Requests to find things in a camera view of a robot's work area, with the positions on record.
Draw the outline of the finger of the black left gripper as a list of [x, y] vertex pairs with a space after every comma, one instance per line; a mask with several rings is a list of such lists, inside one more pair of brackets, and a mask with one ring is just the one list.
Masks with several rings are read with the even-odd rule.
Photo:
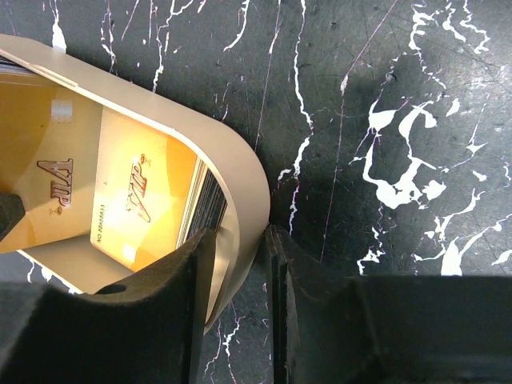
[[22, 199], [12, 193], [1, 192], [0, 195], [0, 239], [3, 240], [9, 232], [23, 219], [26, 211]]

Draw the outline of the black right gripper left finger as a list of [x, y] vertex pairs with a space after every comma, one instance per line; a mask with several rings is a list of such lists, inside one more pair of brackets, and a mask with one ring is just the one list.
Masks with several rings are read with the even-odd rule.
[[215, 251], [202, 229], [95, 294], [4, 282], [2, 382], [196, 382]]

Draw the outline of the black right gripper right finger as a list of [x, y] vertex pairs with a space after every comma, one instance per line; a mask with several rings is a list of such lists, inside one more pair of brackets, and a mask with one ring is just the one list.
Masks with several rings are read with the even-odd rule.
[[276, 383], [508, 383], [511, 280], [343, 277], [264, 235]]

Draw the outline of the beige oval card tray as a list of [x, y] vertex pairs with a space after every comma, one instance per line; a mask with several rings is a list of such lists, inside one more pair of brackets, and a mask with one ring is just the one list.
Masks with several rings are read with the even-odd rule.
[[[268, 181], [255, 152], [225, 124], [73, 58], [63, 50], [4, 34], [3, 58], [178, 139], [204, 161], [227, 201], [219, 228], [212, 228], [216, 251], [205, 321], [206, 327], [211, 327], [248, 275], [268, 223]], [[99, 250], [84, 234], [14, 251], [30, 256], [37, 251], [52, 251], [61, 261], [55, 273], [64, 275], [79, 269], [70, 253], [72, 246], [82, 252]]]

